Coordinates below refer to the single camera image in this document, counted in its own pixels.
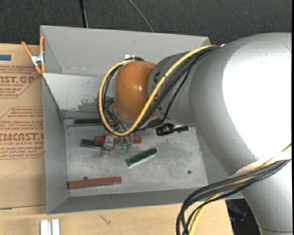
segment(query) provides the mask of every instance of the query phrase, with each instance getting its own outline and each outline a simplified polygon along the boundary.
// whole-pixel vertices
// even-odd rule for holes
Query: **dark gray carpet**
[[[292,0],[132,0],[156,32],[209,36],[214,44],[266,32],[292,31]],[[90,28],[149,31],[127,0],[84,0]],[[78,0],[0,0],[0,43],[37,44],[41,24],[83,27]],[[236,235],[256,235],[244,200]]]

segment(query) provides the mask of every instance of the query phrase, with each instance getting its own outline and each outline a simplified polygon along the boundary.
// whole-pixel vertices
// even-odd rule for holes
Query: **cable bundle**
[[[259,169],[254,170],[252,172],[249,172],[237,177],[233,177],[221,182],[217,182],[194,191],[191,195],[187,197],[187,199],[184,201],[181,207],[181,211],[177,217],[176,224],[175,224],[176,235],[193,235],[196,224],[199,220],[199,217],[201,216],[207,204],[223,199],[230,195],[233,195],[256,182],[259,182],[263,179],[270,177],[271,175],[277,173],[284,166],[286,166],[287,163],[290,162],[290,160],[291,159],[281,160],[271,164],[265,163]],[[185,211],[191,205],[193,205],[194,203],[198,201],[202,201],[203,199],[206,199],[206,201],[200,206],[198,206],[191,213],[191,215],[188,217],[186,221]],[[194,217],[194,220],[191,224],[190,229],[188,229],[193,217]]]
[[[135,121],[135,123],[130,127],[126,128],[124,124],[122,124],[120,121],[118,121],[118,118],[113,116],[113,113],[108,110],[108,106],[113,103],[113,100],[110,99],[109,101],[106,102],[106,93],[108,89],[109,82],[113,75],[121,68],[124,64],[128,62],[133,62],[134,60],[124,60],[119,63],[117,63],[115,66],[113,66],[109,72],[106,74],[104,77],[100,90],[99,90],[99,95],[98,95],[98,110],[100,113],[100,117],[102,120],[103,125],[105,128],[111,132],[112,134],[119,136],[119,137],[124,137],[128,136],[131,133],[134,133],[138,130],[145,130],[149,128],[154,128],[157,126],[163,125],[165,122],[165,119],[169,113],[170,107],[172,106],[172,103],[174,99],[176,98],[177,94],[181,90],[183,84],[185,83],[188,74],[191,70],[191,67],[199,61],[201,58],[205,57],[207,54],[211,53],[214,51],[216,48],[219,46],[205,46],[205,47],[200,47],[197,48],[193,51],[188,52],[187,54],[183,55],[175,64],[173,64],[168,71],[163,75],[163,77],[160,79],[160,81],[157,83],[154,91],[150,95],[146,105],[144,106],[141,114]],[[145,125],[149,119],[151,118],[152,114],[157,110],[161,102],[164,100],[166,95],[170,92],[170,90],[173,88],[173,86],[179,81],[179,79],[185,75],[183,80],[181,81],[180,85],[178,86],[176,92],[174,93],[171,101],[168,104],[167,110],[164,114],[164,117],[160,120],[157,121],[156,123],[153,123],[151,125]],[[154,98],[156,97],[158,91],[160,90],[160,87],[162,84],[166,81],[166,86],[164,89],[161,91],[159,96],[157,97],[156,100]],[[153,105],[151,109],[148,111],[151,103],[153,102]],[[113,124],[110,124],[109,121],[107,120],[105,114],[108,114],[108,116],[113,120]]]

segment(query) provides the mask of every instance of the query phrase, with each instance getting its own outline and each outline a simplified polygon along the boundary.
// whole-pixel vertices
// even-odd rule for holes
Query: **yellow cable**
[[[155,98],[156,94],[158,93],[161,85],[164,83],[164,81],[167,79],[167,77],[183,62],[185,61],[187,58],[189,58],[190,56],[194,55],[197,52],[200,52],[203,49],[212,47],[215,45],[209,45],[209,46],[203,46],[197,49],[194,49],[190,52],[188,52],[186,55],[184,55],[183,57],[181,57],[174,65],[172,65],[170,67],[170,69],[168,69],[168,71],[164,74],[164,76],[160,79],[160,81],[158,82],[158,84],[156,85],[155,89],[153,90],[153,92],[151,93],[147,103],[145,104],[144,108],[142,109],[142,112],[140,113],[140,115],[137,117],[136,121],[134,122],[134,124],[127,130],[124,132],[118,132],[116,130],[114,130],[110,124],[108,123],[107,119],[104,116],[104,112],[103,112],[103,106],[102,106],[102,93],[103,93],[103,87],[104,84],[108,78],[108,76],[111,74],[111,72],[113,72],[116,68],[118,68],[120,65],[123,65],[127,62],[133,61],[133,60],[127,60],[127,61],[121,61],[119,63],[117,63],[115,66],[113,66],[108,73],[106,74],[106,76],[103,78],[103,81],[101,83],[101,87],[99,89],[99,96],[98,96],[98,106],[99,106],[99,113],[102,119],[103,124],[105,125],[105,127],[114,135],[119,136],[119,137],[124,137],[129,135],[132,131],[134,131],[134,129],[136,128],[136,126],[140,123],[140,121],[142,120],[142,118],[145,116],[145,114],[147,113],[149,106],[151,105],[151,102],[153,101],[153,99]]]
[[[292,148],[292,143],[290,143],[290,144],[289,144],[286,148],[284,148],[281,152],[287,151],[287,150],[289,150],[289,149],[291,149],[291,148]],[[262,166],[260,166],[259,168],[263,168],[263,167],[268,166],[268,165],[270,165],[270,164],[272,164],[272,162],[266,162],[266,163],[264,163]],[[248,178],[245,178],[245,179],[241,179],[241,180],[235,181],[235,182],[233,182],[233,183],[228,184],[227,186],[232,186],[232,185],[237,185],[237,184],[243,183],[244,181],[247,181],[247,180],[249,180],[250,178],[252,178],[252,177],[248,177]],[[209,198],[207,198],[207,199],[205,200],[204,203],[206,203],[206,202],[208,202],[208,201],[210,201],[210,200],[213,200],[213,199],[219,197],[221,194],[223,194],[223,192],[221,192],[221,193],[217,193],[217,194],[214,194],[214,195],[211,195]],[[200,208],[200,209],[196,212],[195,217],[194,217],[194,219],[193,219],[193,221],[192,221],[192,224],[191,224],[191,227],[190,227],[189,235],[194,235],[195,228],[196,228],[196,225],[197,225],[197,223],[198,223],[198,221],[199,221],[199,218],[201,217],[202,213],[204,212],[204,210],[206,209],[207,206],[208,206],[208,204],[205,205],[205,206],[203,206],[202,208]]]

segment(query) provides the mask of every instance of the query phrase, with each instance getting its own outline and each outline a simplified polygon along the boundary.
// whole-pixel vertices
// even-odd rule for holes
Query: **gray robotic arm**
[[[180,57],[157,64],[149,90],[155,74]],[[292,142],[291,57],[290,33],[255,35],[218,48],[193,65],[170,121],[195,125],[198,139],[203,137],[228,175],[274,156]],[[292,162],[242,194],[262,235],[293,234]]]

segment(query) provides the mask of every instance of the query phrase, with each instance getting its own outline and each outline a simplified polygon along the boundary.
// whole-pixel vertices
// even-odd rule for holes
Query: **orange clip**
[[[30,49],[28,48],[27,44],[22,41],[22,45],[25,48],[26,53],[30,56],[33,60],[35,65],[35,69],[38,71],[39,74],[44,73],[46,70],[44,55],[45,55],[45,38],[44,36],[40,37],[40,54],[38,56],[33,56]],[[41,62],[41,69],[38,66],[38,62]]]

